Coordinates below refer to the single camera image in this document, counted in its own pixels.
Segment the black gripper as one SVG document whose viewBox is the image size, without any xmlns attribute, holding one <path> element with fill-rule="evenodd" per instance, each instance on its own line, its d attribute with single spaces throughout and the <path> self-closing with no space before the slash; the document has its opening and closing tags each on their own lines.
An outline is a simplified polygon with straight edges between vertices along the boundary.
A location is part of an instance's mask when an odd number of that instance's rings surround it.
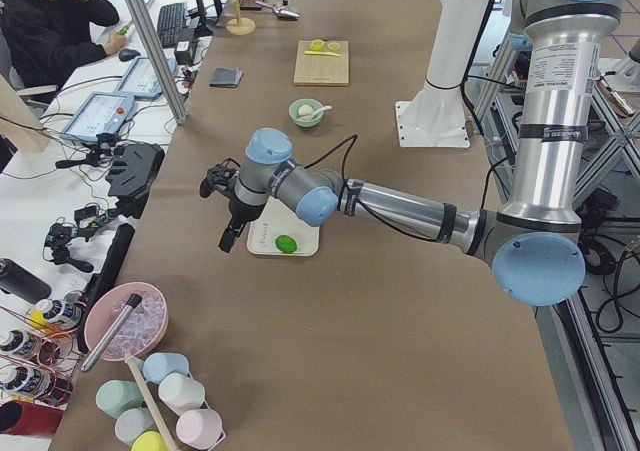
<svg viewBox="0 0 640 451">
<path fill-rule="evenodd" d="M 233 195 L 229 199 L 228 209 L 231 213 L 231 219 L 218 244 L 218 248 L 223 252 L 231 251 L 236 241 L 241 237 L 245 226 L 260 217 L 264 210 L 264 204 L 247 204 Z"/>
</svg>

